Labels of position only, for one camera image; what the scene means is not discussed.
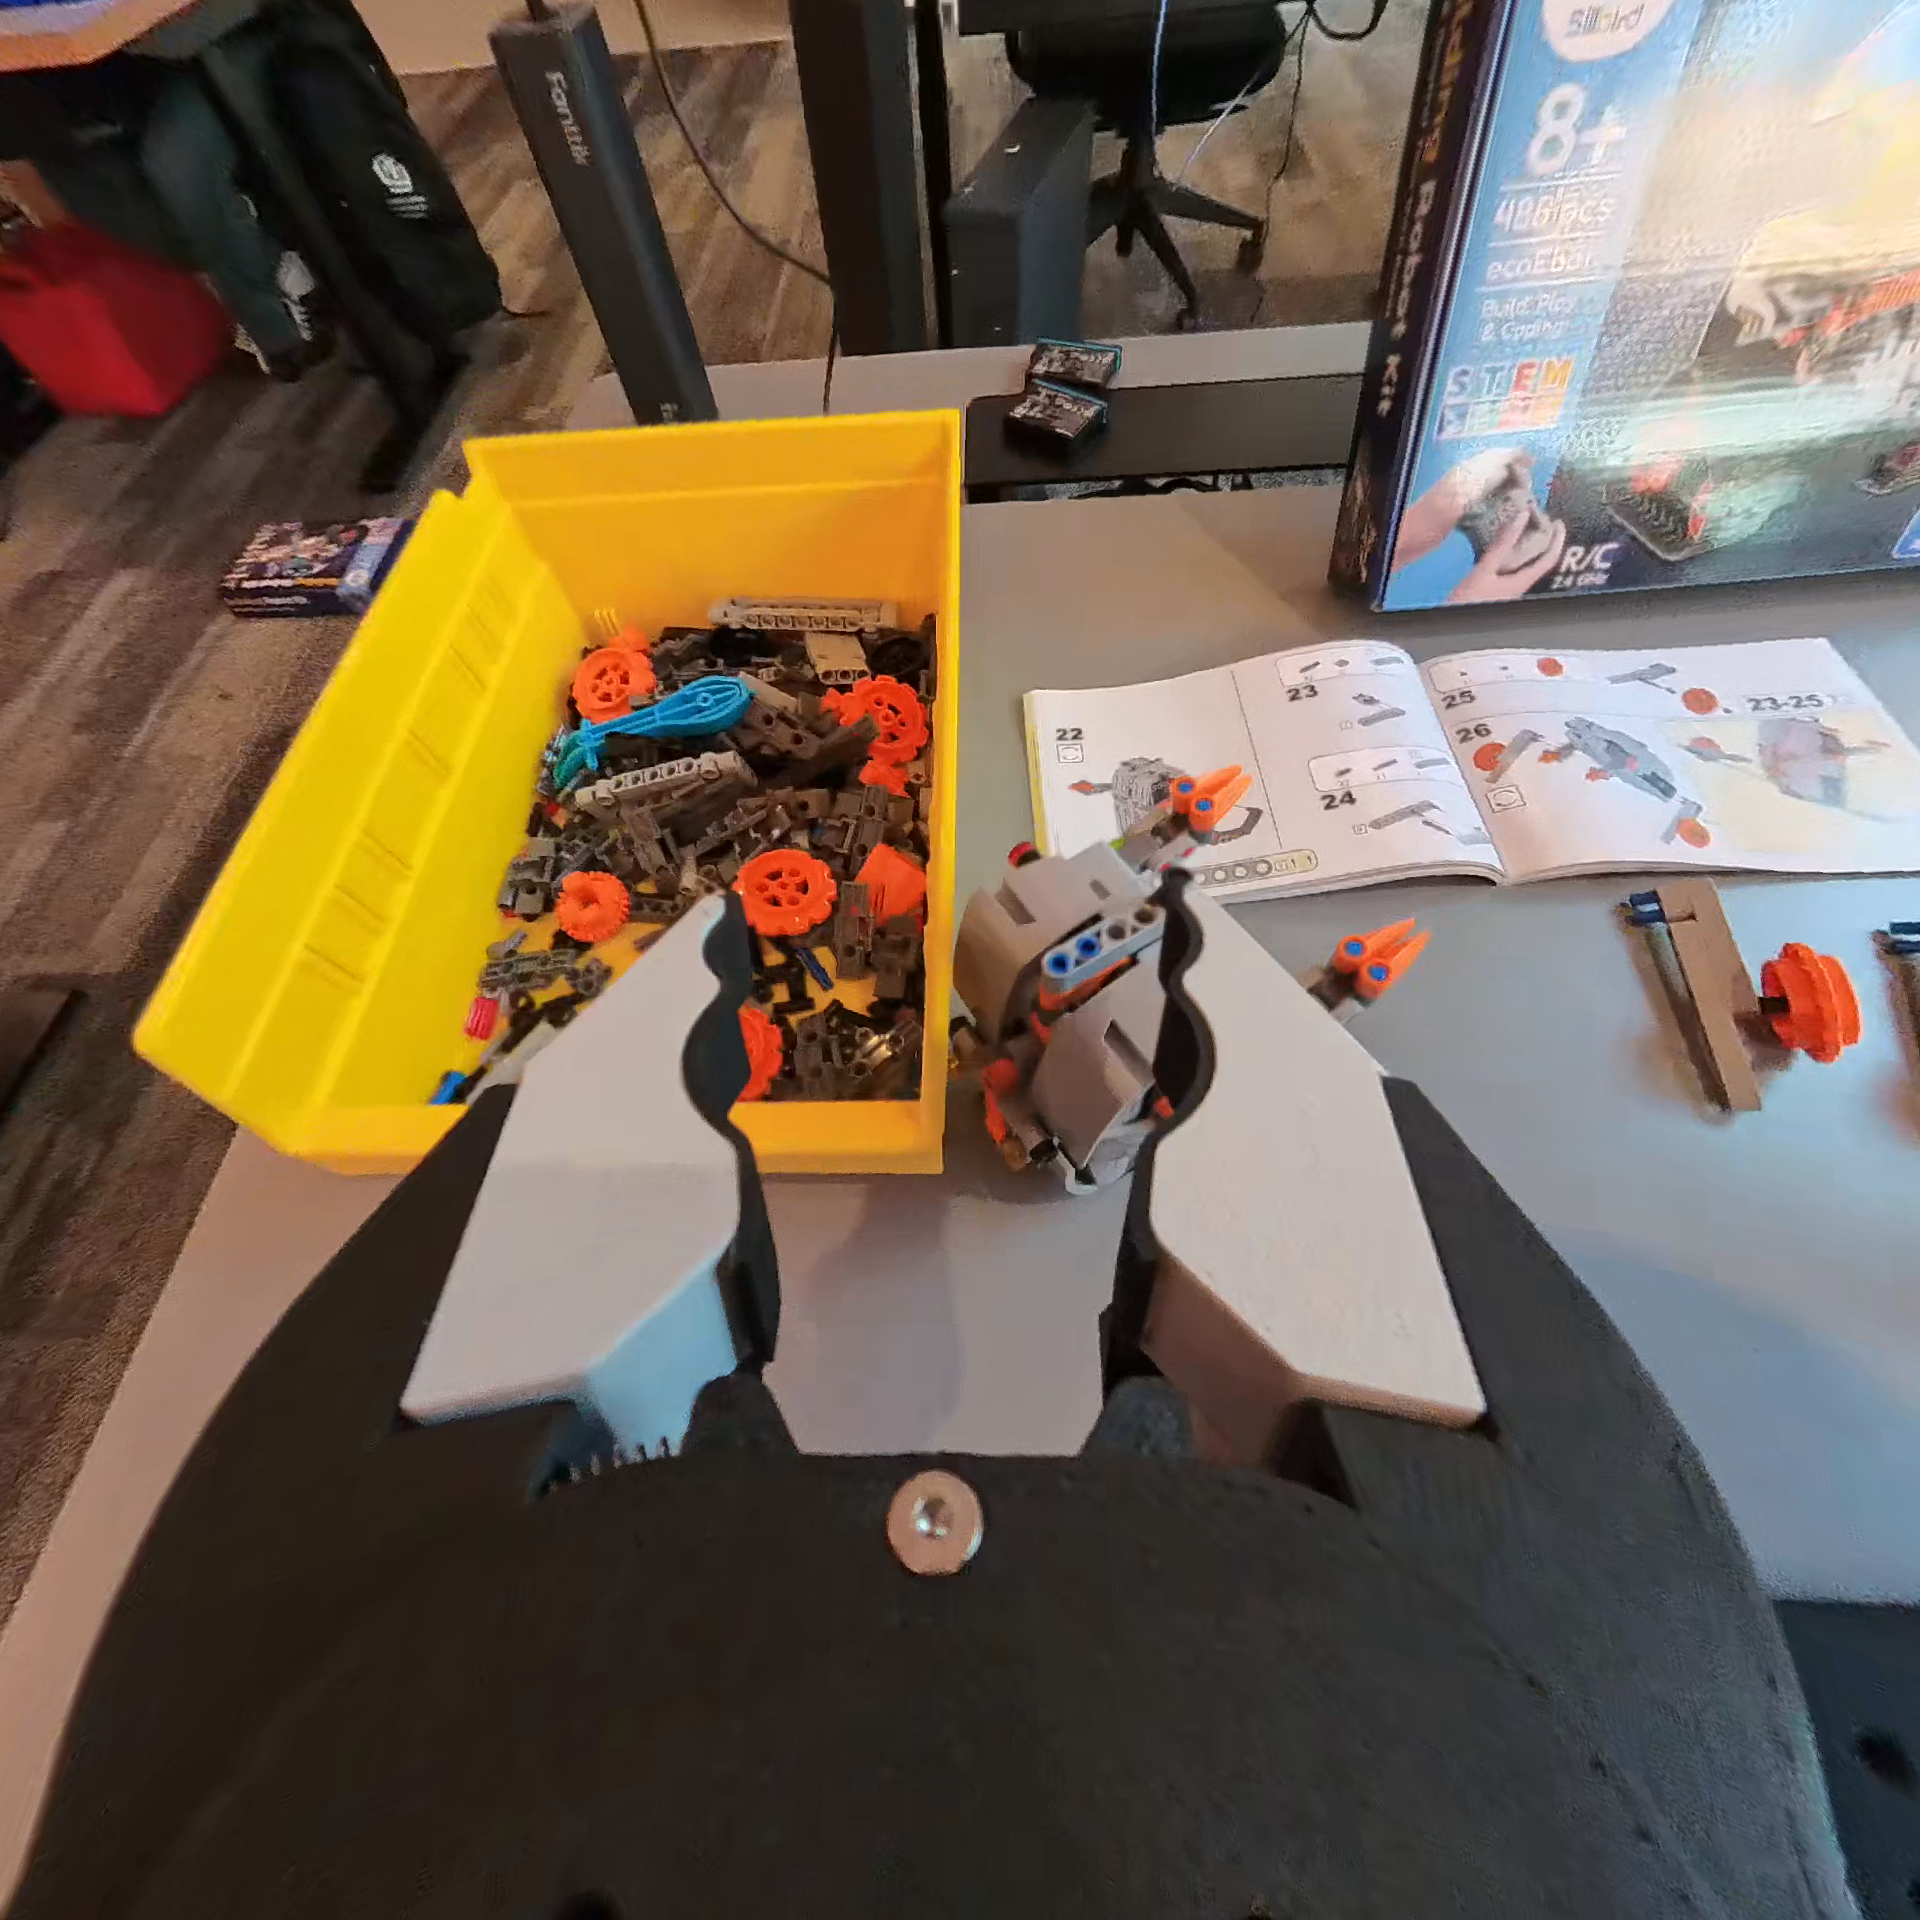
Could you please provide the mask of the grey toy robot model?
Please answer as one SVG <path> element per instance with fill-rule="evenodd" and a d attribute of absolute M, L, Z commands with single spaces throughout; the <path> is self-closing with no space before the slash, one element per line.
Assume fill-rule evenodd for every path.
<path fill-rule="evenodd" d="M 1175 774 L 1119 841 L 1076 855 L 1025 845 L 967 900 L 950 1060 L 1010 1168 L 1046 1168 L 1071 1195 L 1132 1181 L 1172 1113 L 1155 1069 L 1163 878 L 1211 847 L 1247 782 L 1234 763 Z"/>

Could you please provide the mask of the black perforated board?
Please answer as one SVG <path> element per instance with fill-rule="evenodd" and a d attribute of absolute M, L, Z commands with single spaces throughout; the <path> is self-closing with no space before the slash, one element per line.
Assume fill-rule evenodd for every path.
<path fill-rule="evenodd" d="M 1918 1609 L 1778 1599 L 1855 1905 L 1918 1916 Z"/>

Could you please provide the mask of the instruction booklet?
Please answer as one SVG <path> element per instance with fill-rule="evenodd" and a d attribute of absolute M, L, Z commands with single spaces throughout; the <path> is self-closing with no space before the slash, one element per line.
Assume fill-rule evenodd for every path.
<path fill-rule="evenodd" d="M 1044 855 L 1210 825 L 1187 867 L 1258 902 L 1396 880 L 1903 875 L 1918 757 L 1823 637 L 1639 651 L 1382 640 L 1025 697 Z"/>

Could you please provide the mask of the red bag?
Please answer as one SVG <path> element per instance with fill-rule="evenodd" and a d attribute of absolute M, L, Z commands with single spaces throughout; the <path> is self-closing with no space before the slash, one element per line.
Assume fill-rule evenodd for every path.
<path fill-rule="evenodd" d="M 215 375 L 233 325 L 199 278 L 61 223 L 5 245 L 2 342 L 61 414 L 147 421 Z"/>

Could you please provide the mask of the blue plastic separator tool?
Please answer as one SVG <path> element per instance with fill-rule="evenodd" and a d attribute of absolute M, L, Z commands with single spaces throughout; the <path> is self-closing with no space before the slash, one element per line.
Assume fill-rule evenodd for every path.
<path fill-rule="evenodd" d="M 687 741 L 730 732 L 751 708 L 743 676 L 703 676 L 604 721 L 580 721 L 549 742 L 540 790 L 554 799 L 604 769 L 609 744 L 631 739 Z"/>

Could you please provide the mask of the black mat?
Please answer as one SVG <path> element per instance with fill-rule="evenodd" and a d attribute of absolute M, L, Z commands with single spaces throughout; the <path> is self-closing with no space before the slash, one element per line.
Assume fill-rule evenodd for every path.
<path fill-rule="evenodd" d="M 1014 489 L 1238 473 L 1343 470 L 1354 453 L 1361 375 L 1284 375 L 1107 391 L 1111 428 L 1076 460 L 1010 446 L 1001 421 L 1020 393 L 965 411 L 967 503 Z"/>

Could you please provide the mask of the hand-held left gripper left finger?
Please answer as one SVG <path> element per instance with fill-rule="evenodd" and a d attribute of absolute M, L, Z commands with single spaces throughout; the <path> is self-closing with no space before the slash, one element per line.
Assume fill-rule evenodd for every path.
<path fill-rule="evenodd" d="M 749 993 L 746 911 L 710 895 L 506 1088 L 402 1416 L 565 1405 L 642 1457 L 684 1451 L 710 1382 L 763 1373 L 780 1267 L 731 1118 Z"/>

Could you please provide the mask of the small printed box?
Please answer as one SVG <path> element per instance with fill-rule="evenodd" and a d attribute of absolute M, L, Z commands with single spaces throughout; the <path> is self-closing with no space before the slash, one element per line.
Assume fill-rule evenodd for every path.
<path fill-rule="evenodd" d="M 219 601 L 236 617 L 364 615 L 415 517 L 268 521 L 230 559 Z"/>

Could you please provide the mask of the black office chair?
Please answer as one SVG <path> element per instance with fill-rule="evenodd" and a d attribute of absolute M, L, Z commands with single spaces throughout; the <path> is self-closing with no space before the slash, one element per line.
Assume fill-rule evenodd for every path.
<path fill-rule="evenodd" d="M 1115 253 L 1130 256 L 1146 243 L 1179 296 L 1172 327 L 1194 329 L 1198 286 L 1169 223 L 1236 233 L 1238 264 L 1254 269 L 1265 259 L 1266 215 L 1166 176 L 1161 132 L 1234 117 L 1279 76 L 1290 48 L 1279 4 L 1031 7 L 1001 39 L 1014 76 L 1037 101 L 1090 108 L 1095 129 L 1117 139 L 1115 169 L 1089 189 L 1089 245 L 1111 238 Z"/>

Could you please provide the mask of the dark grey post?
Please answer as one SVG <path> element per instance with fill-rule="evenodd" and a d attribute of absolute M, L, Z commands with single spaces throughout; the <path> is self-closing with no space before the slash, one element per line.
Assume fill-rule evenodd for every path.
<path fill-rule="evenodd" d="M 559 235 L 637 425 L 718 419 L 594 4 L 518 4 L 490 31 Z"/>

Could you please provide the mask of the black desk leg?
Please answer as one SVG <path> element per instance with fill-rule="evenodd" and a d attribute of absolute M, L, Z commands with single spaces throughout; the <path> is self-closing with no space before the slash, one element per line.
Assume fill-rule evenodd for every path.
<path fill-rule="evenodd" d="M 929 345 L 907 8 L 790 1 L 806 158 L 838 349 Z"/>

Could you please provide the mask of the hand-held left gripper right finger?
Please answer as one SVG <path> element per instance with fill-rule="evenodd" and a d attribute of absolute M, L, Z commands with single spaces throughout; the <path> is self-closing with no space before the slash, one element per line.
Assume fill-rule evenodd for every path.
<path fill-rule="evenodd" d="M 1102 1325 L 1102 1391 L 1161 1381 L 1201 1457 L 1271 1469 L 1309 1407 L 1441 1430 L 1489 1411 L 1385 1073 L 1170 875 L 1157 1120 Z"/>

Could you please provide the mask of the yellow plastic bin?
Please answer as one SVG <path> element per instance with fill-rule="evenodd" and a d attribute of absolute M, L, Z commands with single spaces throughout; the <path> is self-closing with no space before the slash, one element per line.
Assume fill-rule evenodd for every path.
<path fill-rule="evenodd" d="M 954 411 L 468 441 L 284 753 L 132 1049 L 282 1153 L 405 1172 L 457 1110 L 495 891 L 589 617 L 706 624 L 733 595 L 932 617 L 923 1089 L 739 1109 L 774 1172 L 945 1163 L 963 421 Z"/>

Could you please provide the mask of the pile of building pieces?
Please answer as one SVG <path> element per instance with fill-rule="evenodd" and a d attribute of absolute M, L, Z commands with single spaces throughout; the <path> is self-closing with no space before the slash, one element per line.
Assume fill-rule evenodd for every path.
<path fill-rule="evenodd" d="M 940 620 L 876 597 L 718 601 L 644 632 L 602 613 L 555 734 L 703 676 L 743 676 L 730 732 L 619 741 L 554 799 L 541 758 L 500 873 L 500 932 L 465 1022 L 466 1059 L 428 1101 L 461 1105 L 554 1039 L 685 913 L 741 902 L 751 993 L 747 1100 L 868 1101 L 922 1089 Z"/>

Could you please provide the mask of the building kit box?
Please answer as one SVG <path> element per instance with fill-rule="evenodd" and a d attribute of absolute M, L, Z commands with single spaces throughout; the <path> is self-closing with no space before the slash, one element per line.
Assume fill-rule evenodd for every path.
<path fill-rule="evenodd" d="M 1915 571 L 1918 4 L 1434 4 L 1327 576 Z"/>

